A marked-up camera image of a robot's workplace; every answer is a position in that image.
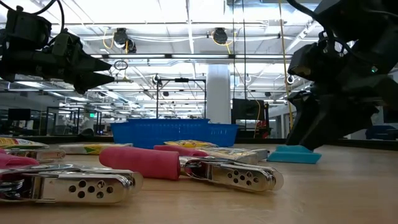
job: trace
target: wooden table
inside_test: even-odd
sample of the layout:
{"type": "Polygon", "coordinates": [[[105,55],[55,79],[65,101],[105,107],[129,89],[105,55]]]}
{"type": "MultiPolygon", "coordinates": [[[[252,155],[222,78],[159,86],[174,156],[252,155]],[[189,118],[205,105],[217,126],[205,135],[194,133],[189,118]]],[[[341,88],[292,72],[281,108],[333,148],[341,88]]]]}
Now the wooden table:
{"type": "MultiPolygon", "coordinates": [[[[317,165],[267,163],[284,175],[278,192],[146,179],[130,201],[112,206],[2,203],[0,223],[398,223],[398,152],[334,146],[317,152],[323,154],[317,165]]],[[[96,156],[64,162],[100,166],[96,156]]]]}

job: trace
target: ceiling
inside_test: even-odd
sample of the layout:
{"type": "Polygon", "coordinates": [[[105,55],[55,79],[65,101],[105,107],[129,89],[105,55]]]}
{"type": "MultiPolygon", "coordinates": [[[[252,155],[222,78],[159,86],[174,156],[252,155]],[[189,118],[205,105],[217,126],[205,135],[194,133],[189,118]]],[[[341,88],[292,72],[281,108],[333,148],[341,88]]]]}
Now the ceiling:
{"type": "MultiPolygon", "coordinates": [[[[3,0],[3,2],[13,8],[22,6],[27,12],[35,12],[45,6],[49,0],[3,0]]],[[[234,97],[244,98],[244,79],[246,79],[246,88],[257,90],[249,92],[248,98],[267,100],[276,106],[283,105],[285,66],[281,56],[284,51],[282,38],[279,36],[278,1],[237,0],[234,7],[231,2],[232,0],[62,0],[65,27],[81,38],[84,50],[88,54],[124,54],[123,50],[116,46],[110,47],[112,33],[116,28],[124,27],[127,28],[129,38],[137,46],[137,54],[189,55],[174,59],[144,56],[125,59],[129,65],[125,71],[116,76],[117,70],[111,69],[112,75],[119,80],[118,82],[103,85],[85,95],[77,95],[71,85],[58,80],[43,82],[20,75],[17,79],[26,82],[10,85],[5,82],[0,83],[10,89],[51,90],[47,92],[60,101],[65,102],[65,97],[68,97],[66,102],[74,104],[91,103],[97,107],[101,104],[109,107],[110,103],[115,103],[111,105],[110,110],[104,112],[127,110],[133,111],[131,113],[135,115],[147,116],[148,108],[156,107],[156,92],[152,82],[154,75],[160,78],[206,79],[209,64],[225,63],[229,65],[231,82],[234,82],[235,76],[236,92],[231,93],[234,97]],[[211,33],[216,27],[225,28],[229,37],[228,42],[231,41],[229,48],[214,43],[211,33]],[[197,54],[250,54],[262,59],[248,58],[245,66],[243,60],[236,60],[233,63],[233,60],[227,58],[189,58],[197,54]],[[266,97],[265,91],[271,92],[272,95],[266,97]]],[[[299,2],[314,10],[319,1],[299,2]]],[[[6,14],[7,10],[0,7],[2,27],[6,24],[6,14]]],[[[41,16],[53,24],[52,35],[57,35],[60,30],[60,10],[57,4],[41,16]]],[[[282,18],[288,63],[289,55],[305,44],[318,40],[317,35],[322,31],[322,27],[286,3],[282,4],[282,18]]],[[[113,64],[119,59],[104,60],[113,64]]],[[[289,88],[301,89],[306,86],[308,83],[305,83],[305,80],[296,78],[289,88]]],[[[164,109],[162,113],[203,114],[203,105],[200,103],[200,100],[204,99],[202,88],[204,85],[201,83],[170,82],[162,90],[168,91],[169,96],[160,94],[163,103],[161,107],[164,109]],[[176,100],[183,102],[180,110],[169,105],[171,102],[178,105],[176,100]]]]}

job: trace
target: chrome metal part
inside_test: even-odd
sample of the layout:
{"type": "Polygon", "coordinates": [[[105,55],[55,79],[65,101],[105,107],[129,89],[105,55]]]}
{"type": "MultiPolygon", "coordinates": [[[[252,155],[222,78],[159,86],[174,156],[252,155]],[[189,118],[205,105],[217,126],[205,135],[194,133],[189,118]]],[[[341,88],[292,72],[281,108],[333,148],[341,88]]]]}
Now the chrome metal part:
{"type": "Polygon", "coordinates": [[[0,202],[118,203],[138,192],[143,181],[129,170],[76,165],[25,166],[0,175],[0,202]]]}
{"type": "Polygon", "coordinates": [[[6,149],[6,152],[13,156],[33,158],[39,163],[59,161],[65,157],[65,151],[60,149],[6,149]]]}
{"type": "Polygon", "coordinates": [[[279,190],[282,174],[272,167],[254,166],[212,157],[180,157],[181,173],[197,180],[228,185],[241,190],[279,190]]]}

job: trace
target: blue basket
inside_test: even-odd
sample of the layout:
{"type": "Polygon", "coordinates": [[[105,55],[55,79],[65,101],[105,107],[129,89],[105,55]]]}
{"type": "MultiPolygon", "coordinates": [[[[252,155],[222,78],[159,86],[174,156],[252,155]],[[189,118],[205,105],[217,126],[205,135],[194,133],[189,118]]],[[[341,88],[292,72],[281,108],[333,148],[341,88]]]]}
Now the blue basket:
{"type": "Polygon", "coordinates": [[[205,141],[208,121],[208,119],[129,119],[128,123],[115,124],[111,128],[115,143],[128,142],[133,143],[134,147],[153,149],[155,145],[164,144],[166,141],[182,139],[205,141]]]}
{"type": "Polygon", "coordinates": [[[117,144],[132,143],[131,125],[129,123],[111,123],[113,141],[117,144]]]}
{"type": "Polygon", "coordinates": [[[208,135],[204,141],[211,142],[219,147],[233,146],[238,127],[237,124],[208,124],[208,135]]]}

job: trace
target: blue foam block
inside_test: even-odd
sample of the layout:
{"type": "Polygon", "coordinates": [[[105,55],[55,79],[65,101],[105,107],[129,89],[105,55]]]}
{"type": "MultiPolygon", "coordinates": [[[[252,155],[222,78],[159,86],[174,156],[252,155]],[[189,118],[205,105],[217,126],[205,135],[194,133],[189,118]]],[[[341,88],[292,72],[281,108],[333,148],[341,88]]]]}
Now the blue foam block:
{"type": "Polygon", "coordinates": [[[276,150],[268,156],[267,161],[316,164],[321,156],[303,146],[277,146],[276,150]]]}

